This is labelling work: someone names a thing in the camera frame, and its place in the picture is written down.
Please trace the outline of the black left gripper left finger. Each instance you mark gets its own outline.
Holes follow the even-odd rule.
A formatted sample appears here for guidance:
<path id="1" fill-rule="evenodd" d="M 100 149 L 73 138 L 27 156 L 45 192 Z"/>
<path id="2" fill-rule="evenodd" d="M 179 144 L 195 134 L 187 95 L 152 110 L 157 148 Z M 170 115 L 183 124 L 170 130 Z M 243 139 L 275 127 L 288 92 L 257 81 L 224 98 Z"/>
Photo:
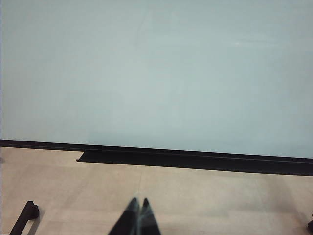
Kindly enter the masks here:
<path id="1" fill-rule="evenodd" d="M 109 235 L 135 235 L 137 232 L 137 219 L 139 214 L 139 202 L 136 197 L 132 198 L 115 222 Z"/>

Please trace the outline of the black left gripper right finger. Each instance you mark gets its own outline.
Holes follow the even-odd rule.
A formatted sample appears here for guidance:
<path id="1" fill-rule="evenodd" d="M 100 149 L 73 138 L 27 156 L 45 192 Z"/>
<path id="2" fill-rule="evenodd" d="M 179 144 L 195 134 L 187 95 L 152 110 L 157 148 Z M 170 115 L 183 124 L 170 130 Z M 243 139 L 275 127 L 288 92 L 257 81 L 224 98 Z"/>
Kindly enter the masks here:
<path id="1" fill-rule="evenodd" d="M 140 212 L 140 234 L 161 235 L 157 220 L 147 198 L 144 199 Z"/>

